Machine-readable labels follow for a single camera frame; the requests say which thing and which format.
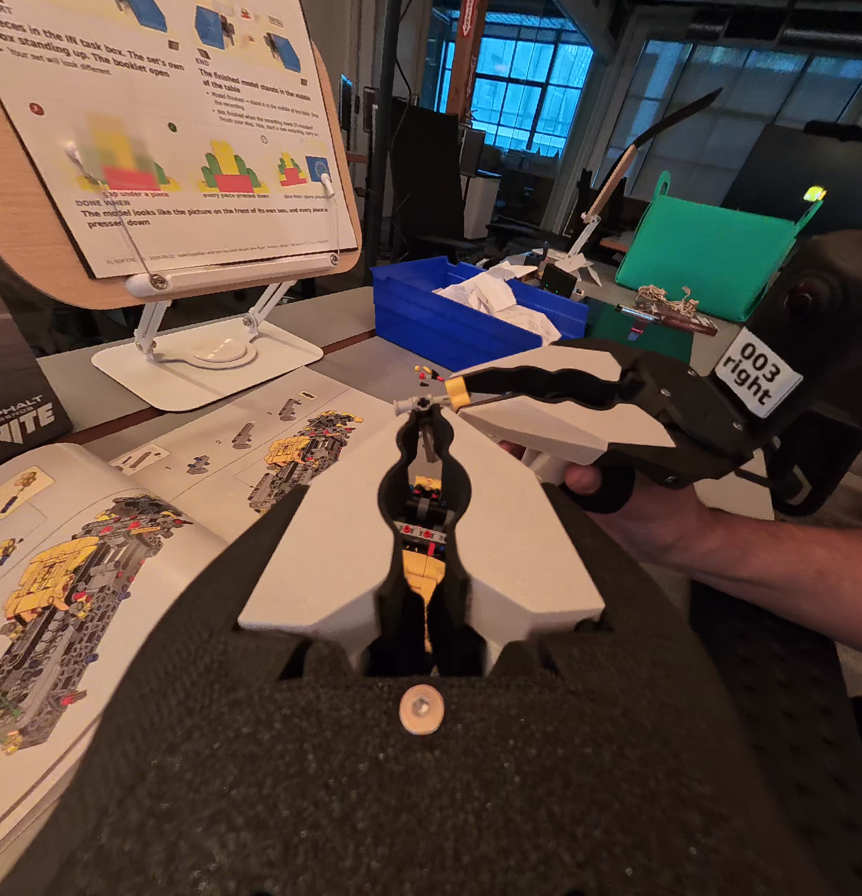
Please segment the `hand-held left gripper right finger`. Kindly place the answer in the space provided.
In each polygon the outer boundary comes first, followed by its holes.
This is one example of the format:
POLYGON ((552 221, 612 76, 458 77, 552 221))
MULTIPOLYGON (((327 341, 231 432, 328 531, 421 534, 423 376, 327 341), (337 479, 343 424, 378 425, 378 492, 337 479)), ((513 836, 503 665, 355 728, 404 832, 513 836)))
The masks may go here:
POLYGON ((504 646, 571 631, 605 609, 533 468, 445 409, 449 453, 470 480, 455 522, 459 561, 470 577, 468 624, 487 643, 487 663, 504 646))

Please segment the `printed instruction sheet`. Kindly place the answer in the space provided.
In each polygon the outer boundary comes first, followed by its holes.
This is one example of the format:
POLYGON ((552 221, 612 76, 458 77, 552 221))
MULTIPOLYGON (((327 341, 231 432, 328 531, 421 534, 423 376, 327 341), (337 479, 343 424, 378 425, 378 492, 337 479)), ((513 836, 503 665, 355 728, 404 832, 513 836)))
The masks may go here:
POLYGON ((95 278, 357 246, 301 2, 0 2, 0 100, 95 278))

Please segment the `wooden post red sign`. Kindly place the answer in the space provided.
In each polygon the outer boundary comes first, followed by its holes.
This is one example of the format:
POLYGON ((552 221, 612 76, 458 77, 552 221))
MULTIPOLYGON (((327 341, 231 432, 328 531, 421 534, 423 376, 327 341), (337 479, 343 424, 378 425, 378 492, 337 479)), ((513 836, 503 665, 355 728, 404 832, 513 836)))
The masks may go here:
POLYGON ((463 125, 468 124, 470 120, 472 94, 488 3, 473 0, 460 3, 446 114, 456 116, 463 125))

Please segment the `toy car set box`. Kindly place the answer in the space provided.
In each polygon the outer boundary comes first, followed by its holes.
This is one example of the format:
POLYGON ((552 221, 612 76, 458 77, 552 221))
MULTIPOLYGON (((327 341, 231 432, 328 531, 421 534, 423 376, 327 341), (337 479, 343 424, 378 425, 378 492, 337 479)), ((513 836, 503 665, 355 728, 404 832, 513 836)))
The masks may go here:
POLYGON ((0 318, 0 465, 70 429, 67 411, 22 334, 0 318))

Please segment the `large black screen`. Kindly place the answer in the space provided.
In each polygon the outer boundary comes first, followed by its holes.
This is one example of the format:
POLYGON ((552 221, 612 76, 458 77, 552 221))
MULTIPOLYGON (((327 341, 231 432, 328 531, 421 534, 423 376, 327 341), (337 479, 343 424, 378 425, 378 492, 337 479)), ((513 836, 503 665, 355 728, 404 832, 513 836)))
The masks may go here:
POLYGON ((765 126, 721 205, 795 221, 819 190, 826 196, 804 236, 862 230, 862 126, 765 126))

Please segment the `grey desk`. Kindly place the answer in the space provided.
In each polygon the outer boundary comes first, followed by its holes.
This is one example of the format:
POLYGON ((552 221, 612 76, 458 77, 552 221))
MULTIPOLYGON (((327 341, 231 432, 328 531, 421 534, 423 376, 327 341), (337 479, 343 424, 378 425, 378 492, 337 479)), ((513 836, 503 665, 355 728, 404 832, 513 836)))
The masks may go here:
MULTIPOLYGON (((271 320, 280 329, 322 348, 324 356, 313 370, 367 395, 390 403, 418 395, 412 369, 419 357, 375 336, 374 304, 369 287, 320 296, 276 308, 271 320)), ((108 461, 121 451, 159 437, 196 420, 211 408, 159 414, 131 392, 103 375, 91 363, 95 347, 39 359, 73 424, 68 442, 88 444, 92 454, 108 461)), ((711 507, 765 519, 772 509, 765 488, 738 476, 696 486, 711 507)), ((815 516, 796 523, 837 526, 862 525, 862 454, 854 461, 828 503, 815 516)), ((670 599, 688 610, 689 586, 681 576, 649 566, 670 599)), ((862 653, 839 648, 849 691, 862 695, 862 653)))

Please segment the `person's right hand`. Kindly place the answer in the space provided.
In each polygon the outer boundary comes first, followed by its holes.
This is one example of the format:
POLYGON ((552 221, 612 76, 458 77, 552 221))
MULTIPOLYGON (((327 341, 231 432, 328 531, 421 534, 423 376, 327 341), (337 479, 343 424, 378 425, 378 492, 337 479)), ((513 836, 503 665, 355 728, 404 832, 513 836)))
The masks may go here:
POLYGON ((640 473, 620 510, 586 513, 633 559, 664 566, 672 564, 681 547, 689 546, 688 536, 706 532, 712 522, 710 508, 693 487, 661 487, 640 473))

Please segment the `green plastic bin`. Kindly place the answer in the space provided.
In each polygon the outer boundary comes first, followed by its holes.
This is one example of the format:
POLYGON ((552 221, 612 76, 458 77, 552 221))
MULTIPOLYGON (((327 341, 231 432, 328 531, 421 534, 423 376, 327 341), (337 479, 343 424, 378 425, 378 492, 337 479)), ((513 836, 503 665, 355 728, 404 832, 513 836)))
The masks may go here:
POLYGON ((662 288, 671 300, 691 289, 706 315, 745 322, 780 269, 826 190, 808 189, 811 200, 796 222, 686 201, 669 194, 671 174, 661 173, 616 284, 662 288))

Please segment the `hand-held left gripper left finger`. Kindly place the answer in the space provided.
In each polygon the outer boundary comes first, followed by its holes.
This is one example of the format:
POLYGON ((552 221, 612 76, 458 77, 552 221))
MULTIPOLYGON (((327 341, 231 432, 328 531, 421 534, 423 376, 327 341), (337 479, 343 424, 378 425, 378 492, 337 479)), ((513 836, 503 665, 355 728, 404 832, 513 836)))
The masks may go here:
POLYGON ((408 500, 414 416, 391 419, 307 487, 238 624, 341 646, 360 659, 377 639, 418 653, 418 595, 394 525, 408 500))

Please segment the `small brown brick model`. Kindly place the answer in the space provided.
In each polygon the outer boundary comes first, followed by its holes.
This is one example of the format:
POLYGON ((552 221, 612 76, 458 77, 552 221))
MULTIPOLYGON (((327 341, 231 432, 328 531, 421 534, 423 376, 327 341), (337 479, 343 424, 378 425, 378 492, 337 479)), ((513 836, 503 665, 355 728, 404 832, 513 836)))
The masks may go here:
POLYGON ((636 335, 628 339, 631 341, 638 339, 645 327, 650 324, 715 337, 718 333, 716 326, 700 313, 699 302, 691 297, 691 293, 689 287, 683 287, 683 298, 674 301, 670 300, 667 292, 660 287, 652 284, 639 287, 631 306, 616 306, 619 313, 634 321, 632 332, 636 335))

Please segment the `open instruction booklet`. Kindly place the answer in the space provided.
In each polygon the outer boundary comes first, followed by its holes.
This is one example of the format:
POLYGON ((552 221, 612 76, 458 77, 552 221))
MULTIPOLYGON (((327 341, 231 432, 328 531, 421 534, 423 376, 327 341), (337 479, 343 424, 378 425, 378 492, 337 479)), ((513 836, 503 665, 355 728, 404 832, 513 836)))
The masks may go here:
POLYGON ((0 853, 181 591, 392 416, 301 368, 110 462, 61 443, 0 467, 0 853))

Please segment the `blue plastic bin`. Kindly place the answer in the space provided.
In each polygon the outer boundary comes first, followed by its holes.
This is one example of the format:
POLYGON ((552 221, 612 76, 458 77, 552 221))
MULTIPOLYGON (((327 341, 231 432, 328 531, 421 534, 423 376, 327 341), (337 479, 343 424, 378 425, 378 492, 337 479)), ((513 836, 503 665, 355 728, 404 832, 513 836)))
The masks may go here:
MULTIPOLYGON (((541 347, 540 336, 434 293, 481 272, 444 256, 374 267, 377 335, 451 371, 541 347)), ((562 338, 585 336, 582 303, 521 281, 512 281, 512 290, 520 306, 543 313, 562 338)))

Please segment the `yellow black brick car model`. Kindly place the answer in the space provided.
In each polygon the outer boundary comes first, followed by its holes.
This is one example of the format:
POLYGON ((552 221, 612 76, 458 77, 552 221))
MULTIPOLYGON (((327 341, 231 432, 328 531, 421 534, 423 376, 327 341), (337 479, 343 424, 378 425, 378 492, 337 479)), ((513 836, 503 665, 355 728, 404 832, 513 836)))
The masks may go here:
POLYGON ((409 587, 425 607, 425 651, 430 653, 427 611, 437 585, 445 575, 446 533, 449 508, 442 497, 439 478, 415 476, 408 486, 407 501, 394 518, 403 542, 403 568, 409 587))

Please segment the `crumpled white paper bags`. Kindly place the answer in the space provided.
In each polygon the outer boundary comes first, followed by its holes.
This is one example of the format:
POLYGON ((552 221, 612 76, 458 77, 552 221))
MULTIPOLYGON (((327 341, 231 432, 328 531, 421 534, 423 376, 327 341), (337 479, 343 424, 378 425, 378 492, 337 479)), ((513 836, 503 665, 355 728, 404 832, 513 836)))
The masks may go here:
POLYGON ((548 345, 560 340, 561 333, 543 313, 520 306, 512 290, 512 281, 520 282, 532 273, 537 273, 536 267, 503 262, 465 281, 437 288, 434 293, 532 332, 548 345))

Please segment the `person's right forearm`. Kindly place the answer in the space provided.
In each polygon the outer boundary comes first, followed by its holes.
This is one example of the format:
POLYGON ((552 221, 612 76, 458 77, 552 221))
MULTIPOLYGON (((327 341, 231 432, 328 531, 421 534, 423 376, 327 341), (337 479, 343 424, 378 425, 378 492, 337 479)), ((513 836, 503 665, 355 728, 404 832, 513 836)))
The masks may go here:
POLYGON ((698 581, 862 651, 862 529, 708 510, 671 561, 698 581))

